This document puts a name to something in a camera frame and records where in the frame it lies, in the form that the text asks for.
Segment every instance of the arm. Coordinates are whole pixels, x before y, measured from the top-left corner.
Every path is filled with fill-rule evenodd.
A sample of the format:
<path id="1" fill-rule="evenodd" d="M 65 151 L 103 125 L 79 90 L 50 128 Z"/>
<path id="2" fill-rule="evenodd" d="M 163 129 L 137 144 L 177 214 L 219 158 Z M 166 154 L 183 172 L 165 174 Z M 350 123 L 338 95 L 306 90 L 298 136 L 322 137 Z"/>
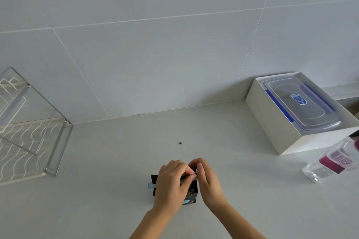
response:
<path id="1" fill-rule="evenodd" d="M 233 239 L 265 239 L 228 203 L 222 192 L 217 174 L 204 159 L 195 159 L 190 162 L 189 166 L 197 166 L 198 182 L 203 201 L 221 221 Z"/>
<path id="2" fill-rule="evenodd" d="M 191 182 L 196 178 L 194 171 L 181 160 L 171 160 L 161 167 L 156 181 L 153 208 L 142 219 L 130 239 L 157 239 L 168 222 L 182 206 Z M 190 174 L 180 186 L 183 174 Z"/>

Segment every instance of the person's left hand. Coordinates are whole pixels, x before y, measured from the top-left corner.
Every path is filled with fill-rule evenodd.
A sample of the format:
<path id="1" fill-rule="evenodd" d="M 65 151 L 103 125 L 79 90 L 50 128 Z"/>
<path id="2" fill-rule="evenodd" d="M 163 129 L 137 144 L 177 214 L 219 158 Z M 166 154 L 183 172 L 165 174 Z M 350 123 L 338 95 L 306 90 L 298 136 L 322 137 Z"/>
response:
<path id="1" fill-rule="evenodd" d="M 180 178 L 189 174 L 180 186 Z M 191 182 L 196 178 L 195 172 L 181 160 L 171 160 L 158 172 L 153 209 L 173 217 L 183 204 Z"/>

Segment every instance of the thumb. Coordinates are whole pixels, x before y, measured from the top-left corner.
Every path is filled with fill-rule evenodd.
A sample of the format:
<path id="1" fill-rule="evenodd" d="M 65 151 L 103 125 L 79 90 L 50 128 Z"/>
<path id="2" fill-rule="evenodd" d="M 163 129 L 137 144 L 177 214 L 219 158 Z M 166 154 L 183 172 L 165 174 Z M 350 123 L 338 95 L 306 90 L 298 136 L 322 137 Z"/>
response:
<path id="1" fill-rule="evenodd" d="M 188 177 L 184 180 L 184 182 L 182 183 L 182 185 L 181 185 L 181 187 L 180 187 L 181 191 L 183 191 L 183 194 L 184 194 L 184 192 L 186 192 L 186 193 L 188 192 L 188 188 L 190 187 L 192 181 L 193 181 L 195 178 L 196 178 L 196 175 L 193 174 L 193 175 L 191 175 L 191 176 L 188 176 Z"/>
<path id="2" fill-rule="evenodd" d="M 201 163 L 197 164 L 197 177 L 199 183 L 206 183 L 207 184 L 207 178 L 206 173 L 204 172 L 203 165 Z"/>

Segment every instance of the black package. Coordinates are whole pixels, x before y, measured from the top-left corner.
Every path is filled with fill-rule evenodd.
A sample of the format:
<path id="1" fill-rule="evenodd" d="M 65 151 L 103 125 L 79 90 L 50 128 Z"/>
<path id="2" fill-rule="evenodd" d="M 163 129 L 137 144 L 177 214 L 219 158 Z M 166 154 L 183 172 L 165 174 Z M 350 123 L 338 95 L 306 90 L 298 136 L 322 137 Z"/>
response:
<path id="1" fill-rule="evenodd" d="M 183 175 L 181 177 L 181 180 L 187 178 L 188 176 L 189 175 Z M 158 177 L 158 175 L 151 175 L 151 180 L 152 180 L 153 184 L 156 184 L 157 177 Z M 155 194 L 156 194 L 156 188 L 153 189 L 153 196 L 155 196 Z M 195 180 L 195 181 L 192 181 L 190 187 L 188 188 L 187 196 L 186 196 L 185 200 L 183 201 L 182 205 L 195 203 L 197 194 L 198 194 L 198 186 L 197 186 L 197 180 Z"/>

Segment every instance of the plastic bottle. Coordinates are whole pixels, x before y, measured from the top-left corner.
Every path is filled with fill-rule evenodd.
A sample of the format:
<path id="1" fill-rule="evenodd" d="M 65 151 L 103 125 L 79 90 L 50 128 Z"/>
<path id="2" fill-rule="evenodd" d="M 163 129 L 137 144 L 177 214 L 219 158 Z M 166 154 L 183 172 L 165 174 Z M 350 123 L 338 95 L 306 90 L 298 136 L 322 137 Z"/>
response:
<path id="1" fill-rule="evenodd" d="M 359 167 L 359 140 L 351 138 L 336 143 L 332 149 L 302 169 L 316 183 L 321 183 L 329 176 L 351 171 Z"/>

